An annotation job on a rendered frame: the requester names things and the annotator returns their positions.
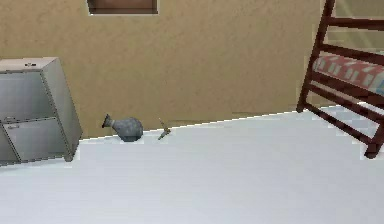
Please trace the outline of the small olive stick object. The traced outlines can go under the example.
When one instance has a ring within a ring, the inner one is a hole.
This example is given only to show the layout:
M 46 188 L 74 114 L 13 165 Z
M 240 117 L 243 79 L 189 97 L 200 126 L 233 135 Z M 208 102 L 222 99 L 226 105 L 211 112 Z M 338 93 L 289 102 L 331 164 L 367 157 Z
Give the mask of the small olive stick object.
M 162 138 L 164 138 L 166 135 L 170 134 L 171 133 L 171 129 L 159 118 L 159 122 L 163 128 L 163 132 L 161 133 L 161 135 L 158 137 L 158 140 L 161 140 Z

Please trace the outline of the grey round vase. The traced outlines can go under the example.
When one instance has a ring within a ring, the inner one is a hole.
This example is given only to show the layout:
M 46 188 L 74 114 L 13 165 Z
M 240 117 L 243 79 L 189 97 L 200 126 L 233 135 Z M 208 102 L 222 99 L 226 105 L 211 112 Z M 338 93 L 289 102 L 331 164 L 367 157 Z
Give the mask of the grey round vase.
M 135 142 L 143 135 L 142 123 L 134 117 L 122 120 L 114 120 L 109 114 L 106 115 L 102 127 L 111 127 L 124 142 Z

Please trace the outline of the grey chest of drawers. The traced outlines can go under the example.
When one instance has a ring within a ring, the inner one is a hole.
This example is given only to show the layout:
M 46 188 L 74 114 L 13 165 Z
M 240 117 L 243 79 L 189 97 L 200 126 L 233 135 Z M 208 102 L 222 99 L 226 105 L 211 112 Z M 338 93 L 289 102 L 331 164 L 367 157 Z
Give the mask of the grey chest of drawers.
M 59 58 L 0 60 L 0 166 L 70 162 L 81 136 Z

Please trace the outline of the dark red wooden bed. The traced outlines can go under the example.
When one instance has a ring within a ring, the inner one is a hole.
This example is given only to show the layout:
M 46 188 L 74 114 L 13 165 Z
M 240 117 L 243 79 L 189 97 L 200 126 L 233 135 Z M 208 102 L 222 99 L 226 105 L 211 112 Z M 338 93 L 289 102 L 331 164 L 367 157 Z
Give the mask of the dark red wooden bed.
M 384 145 L 384 52 L 377 54 L 326 44 L 330 26 L 384 31 L 384 20 L 335 17 L 336 0 L 325 0 L 296 111 L 307 109 L 367 145 L 375 158 Z M 371 137 L 307 102 L 313 92 L 378 124 Z

